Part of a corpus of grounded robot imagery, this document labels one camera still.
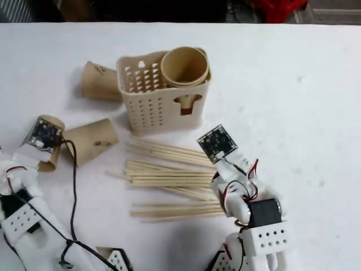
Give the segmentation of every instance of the bundle of chopsticks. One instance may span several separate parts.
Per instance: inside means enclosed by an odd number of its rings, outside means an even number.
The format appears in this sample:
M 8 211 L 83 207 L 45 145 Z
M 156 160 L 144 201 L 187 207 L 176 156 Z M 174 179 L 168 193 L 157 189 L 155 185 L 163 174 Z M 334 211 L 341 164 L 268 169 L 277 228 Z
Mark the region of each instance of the bundle of chopsticks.
M 201 151 L 166 145 L 138 137 L 133 137 L 133 143 L 128 144 L 127 150 L 133 154 L 215 168 L 211 161 L 209 161 L 208 157 Z
M 134 203 L 132 216 L 151 218 L 144 222 L 163 222 L 224 215 L 219 201 L 209 188 L 215 170 L 205 154 L 139 138 L 133 140 L 135 143 L 129 145 L 133 153 L 196 166 L 202 165 L 210 167 L 211 170 L 190 170 L 130 159 L 123 173 L 107 172 L 111 176 L 128 180 L 133 188 L 160 189 L 188 199 L 188 201 Z

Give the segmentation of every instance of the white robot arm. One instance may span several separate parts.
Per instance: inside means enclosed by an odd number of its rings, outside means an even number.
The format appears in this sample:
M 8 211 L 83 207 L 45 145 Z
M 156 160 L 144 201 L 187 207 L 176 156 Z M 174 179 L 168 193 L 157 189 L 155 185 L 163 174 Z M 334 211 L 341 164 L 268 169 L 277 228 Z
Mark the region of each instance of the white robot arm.
M 211 188 L 239 233 L 229 235 L 207 270 L 295 271 L 292 227 L 285 220 L 281 195 L 257 179 L 256 159 L 250 163 L 219 125 L 198 139 L 216 165 Z

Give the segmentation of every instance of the basket hole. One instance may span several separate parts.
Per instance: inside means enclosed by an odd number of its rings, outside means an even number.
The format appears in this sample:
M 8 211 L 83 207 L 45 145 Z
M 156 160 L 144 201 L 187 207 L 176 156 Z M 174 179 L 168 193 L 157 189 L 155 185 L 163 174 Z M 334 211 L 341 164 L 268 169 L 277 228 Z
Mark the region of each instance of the basket hole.
M 146 65 L 145 65 L 145 63 L 141 60 L 141 61 L 139 61 L 139 63 L 138 63 L 138 68 L 144 68 Z

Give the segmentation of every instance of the red wire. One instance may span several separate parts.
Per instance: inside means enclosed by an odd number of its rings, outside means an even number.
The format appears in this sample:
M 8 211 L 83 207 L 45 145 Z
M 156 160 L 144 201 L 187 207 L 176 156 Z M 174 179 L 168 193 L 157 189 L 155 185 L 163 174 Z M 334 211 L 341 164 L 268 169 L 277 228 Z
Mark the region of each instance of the red wire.
M 28 170 L 26 167 L 23 167 L 22 165 L 17 165 L 15 167 L 11 167 L 11 168 L 8 168 L 5 173 L 7 174 L 8 172 L 10 171 L 13 171 L 14 169 L 18 169 L 18 168 L 22 168 L 22 169 L 25 169 L 26 171 Z M 7 178 L 7 183 L 9 185 L 9 188 L 11 190 L 11 192 L 14 194 L 14 190 L 12 189 L 12 185 L 11 185 L 11 181 L 10 181 L 10 178 L 9 177 L 6 177 Z

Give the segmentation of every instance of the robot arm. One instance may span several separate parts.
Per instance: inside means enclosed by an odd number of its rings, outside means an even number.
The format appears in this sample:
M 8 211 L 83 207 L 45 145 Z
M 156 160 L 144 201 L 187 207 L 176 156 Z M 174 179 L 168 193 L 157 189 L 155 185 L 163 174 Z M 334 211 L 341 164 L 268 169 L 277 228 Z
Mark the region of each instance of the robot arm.
M 102 263 L 88 252 L 92 248 L 79 241 L 68 247 L 72 236 L 44 201 L 37 167 L 49 160 L 61 133 L 59 127 L 39 118 L 13 156 L 0 150 L 0 223 L 7 244 L 27 271 L 132 270 L 123 250 L 114 250 Z M 60 257 L 64 252 L 67 261 Z
M 235 270 L 297 270 L 284 199 L 257 179 L 258 159 L 250 163 L 221 125 L 197 141 L 217 167 L 210 187 L 226 216 L 235 217 L 241 227 L 240 233 L 226 239 L 222 258 L 229 259 Z M 221 265 L 208 270 L 223 270 Z

